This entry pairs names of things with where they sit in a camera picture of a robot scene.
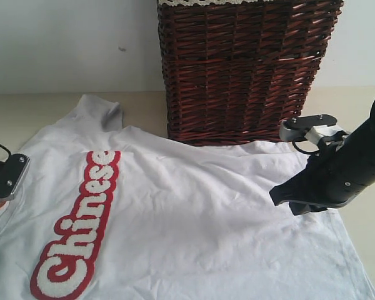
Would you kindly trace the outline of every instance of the wicker basket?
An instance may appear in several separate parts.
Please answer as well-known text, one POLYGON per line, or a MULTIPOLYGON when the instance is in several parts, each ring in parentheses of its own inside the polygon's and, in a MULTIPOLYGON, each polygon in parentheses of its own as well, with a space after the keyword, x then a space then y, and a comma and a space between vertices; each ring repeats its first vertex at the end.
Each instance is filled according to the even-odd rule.
POLYGON ((301 113, 343 0, 201 1, 158 4, 169 138, 278 141, 280 122, 301 113))

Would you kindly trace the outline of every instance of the white t-shirt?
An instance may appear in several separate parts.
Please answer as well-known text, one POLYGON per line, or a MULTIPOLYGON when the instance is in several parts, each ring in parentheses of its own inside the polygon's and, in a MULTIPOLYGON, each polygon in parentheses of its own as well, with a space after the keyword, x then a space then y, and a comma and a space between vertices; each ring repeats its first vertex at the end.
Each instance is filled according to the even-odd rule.
POLYGON ((274 207, 269 190, 306 164, 287 144, 188 146, 84 96, 20 152, 2 300, 375 299, 337 211, 274 207))

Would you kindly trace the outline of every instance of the beige table surface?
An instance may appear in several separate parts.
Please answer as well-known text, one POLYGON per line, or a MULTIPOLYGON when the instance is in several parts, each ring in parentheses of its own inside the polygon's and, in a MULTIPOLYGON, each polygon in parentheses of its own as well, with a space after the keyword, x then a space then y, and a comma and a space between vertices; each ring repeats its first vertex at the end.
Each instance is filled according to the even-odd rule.
MULTIPOLYGON (((66 115, 78 103, 81 95, 0 96, 0 143, 16 151, 39 129, 66 115)), ((125 126, 134 125, 150 133, 166 136, 166 104, 163 92, 97 95, 122 104, 125 126)), ((309 93, 303 114, 332 114, 338 118, 341 127, 352 131, 369 116, 374 99, 375 87, 314 88, 309 93)), ((375 184, 340 212, 375 286, 375 184)))

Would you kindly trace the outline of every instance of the white wall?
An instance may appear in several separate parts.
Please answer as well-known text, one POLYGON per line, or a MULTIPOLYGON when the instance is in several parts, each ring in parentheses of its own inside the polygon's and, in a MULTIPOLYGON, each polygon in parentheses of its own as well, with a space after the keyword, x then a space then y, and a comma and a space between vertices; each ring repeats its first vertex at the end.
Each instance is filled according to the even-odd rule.
MULTIPOLYGON (((375 85, 375 0, 347 0, 315 85, 375 85)), ((156 0, 0 0, 0 94, 162 89, 156 0)))

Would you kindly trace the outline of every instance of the black cable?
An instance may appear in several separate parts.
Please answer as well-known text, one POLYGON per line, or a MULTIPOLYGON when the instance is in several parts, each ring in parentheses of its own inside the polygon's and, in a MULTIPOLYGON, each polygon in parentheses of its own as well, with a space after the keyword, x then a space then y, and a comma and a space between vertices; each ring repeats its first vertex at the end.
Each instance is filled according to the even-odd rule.
POLYGON ((0 148, 8 153, 8 157, 10 157, 12 155, 11 151, 8 148, 4 147, 2 144, 0 144, 0 148))
POLYGON ((298 139, 300 139, 300 137, 297 137, 296 139, 294 139, 292 141, 292 145, 300 153, 307 154, 307 155, 313 155, 313 154, 319 154, 320 153, 320 150, 309 152, 309 151, 306 151, 306 150, 303 150, 303 149, 299 148, 299 146, 296 144, 298 142, 298 139))

